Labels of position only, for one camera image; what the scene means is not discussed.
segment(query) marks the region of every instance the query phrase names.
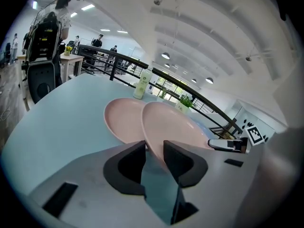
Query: railing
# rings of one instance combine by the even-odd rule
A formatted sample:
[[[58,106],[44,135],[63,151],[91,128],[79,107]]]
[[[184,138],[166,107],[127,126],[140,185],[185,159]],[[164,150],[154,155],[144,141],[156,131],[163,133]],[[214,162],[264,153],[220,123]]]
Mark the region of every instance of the railing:
[[[131,57],[128,57],[128,56],[125,56],[125,55],[122,55],[122,54],[119,54],[116,52],[112,52],[109,50],[97,48],[97,47],[79,45],[77,54],[85,57],[84,61],[82,63],[81,71],[84,71],[84,72],[92,74],[92,75],[94,75],[95,72],[106,74],[110,77],[110,80],[112,80],[112,81],[113,81],[113,79],[119,80],[122,83],[124,83],[130,87],[133,87],[133,88],[135,88],[135,86],[122,80],[121,78],[117,77],[116,75],[125,73],[125,74],[132,75],[139,79],[140,75],[142,73],[142,70],[144,70],[148,67],[147,64],[145,64],[141,61],[135,60]],[[76,65],[75,65],[74,75],[76,75],[77,67],[78,67],[78,63],[76,63]],[[220,129],[222,129],[222,131],[221,131],[222,135],[216,133],[215,131],[213,131],[211,129],[211,131],[215,135],[219,136],[220,138],[227,138],[227,135],[235,138],[235,136],[232,133],[230,133],[228,129],[226,129],[224,126],[221,126],[220,124],[218,124],[216,121],[211,119],[209,116],[205,115],[205,113],[216,112],[228,122],[229,126],[233,126],[240,133],[243,132],[242,129],[239,126],[237,126],[236,123],[233,122],[216,105],[214,105],[212,102],[210,102],[208,99],[203,97],[201,94],[199,94],[198,92],[196,92],[189,86],[183,84],[178,79],[176,79],[166,73],[163,73],[162,71],[160,71],[156,68],[154,68],[152,70],[152,72],[154,74],[156,74],[157,76],[162,77],[163,79],[175,84],[179,88],[181,88],[184,91],[191,94],[194,102],[197,102],[197,103],[202,102],[202,105],[199,108],[199,110],[196,107],[194,107],[193,109],[195,111],[197,111],[198,113],[200,113],[201,115],[203,115],[204,117],[206,117],[207,119],[209,119],[210,121],[212,121]],[[176,100],[179,100],[180,96],[177,93],[159,85],[158,83],[152,84],[151,82],[149,82],[149,84],[152,85],[153,87],[156,87],[159,90],[166,89],[167,94],[170,95],[170,98],[173,97]]]

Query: wooden floor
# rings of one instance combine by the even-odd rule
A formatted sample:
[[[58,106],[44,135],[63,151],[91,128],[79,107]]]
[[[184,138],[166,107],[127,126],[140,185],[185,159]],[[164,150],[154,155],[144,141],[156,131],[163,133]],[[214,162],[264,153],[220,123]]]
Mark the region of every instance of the wooden floor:
[[[18,87],[18,79],[16,77],[16,64],[5,66],[0,69],[0,115],[6,120],[0,119],[0,152],[4,147],[9,135],[14,130],[17,123],[21,120],[24,114],[29,110],[28,103],[22,99],[21,89]]]

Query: plastic bottle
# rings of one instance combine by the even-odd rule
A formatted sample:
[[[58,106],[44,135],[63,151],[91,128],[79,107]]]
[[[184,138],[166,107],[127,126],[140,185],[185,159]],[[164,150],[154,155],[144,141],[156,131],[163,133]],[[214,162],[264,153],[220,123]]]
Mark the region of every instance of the plastic bottle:
[[[143,70],[141,78],[133,93],[134,98],[139,99],[139,100],[141,100],[143,98],[143,94],[146,90],[146,87],[149,84],[150,79],[153,75],[152,69],[153,69],[153,67],[150,65],[147,69]]]

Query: light blue table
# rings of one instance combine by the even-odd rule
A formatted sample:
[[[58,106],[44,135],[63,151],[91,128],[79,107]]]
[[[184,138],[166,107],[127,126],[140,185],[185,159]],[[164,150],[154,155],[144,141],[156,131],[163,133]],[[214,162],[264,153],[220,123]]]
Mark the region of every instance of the light blue table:
[[[18,123],[2,152],[1,164],[12,188],[29,195],[70,161],[121,145],[105,125],[104,108],[113,99],[133,97],[133,91],[129,86],[82,74],[45,96]],[[145,94],[142,100],[156,99]],[[142,174],[147,203],[170,222],[176,182],[149,154]]]

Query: pink plate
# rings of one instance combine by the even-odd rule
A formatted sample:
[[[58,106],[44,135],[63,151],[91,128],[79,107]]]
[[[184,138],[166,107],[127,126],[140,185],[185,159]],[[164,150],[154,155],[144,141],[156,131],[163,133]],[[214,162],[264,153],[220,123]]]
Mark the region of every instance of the pink plate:
[[[141,112],[145,102],[133,98],[112,100],[104,109],[104,121],[113,135],[123,143],[144,140]]]
[[[149,149],[164,164],[163,141],[174,140],[182,143],[212,149],[208,137],[185,114],[174,107],[150,102],[142,110],[142,129]]]

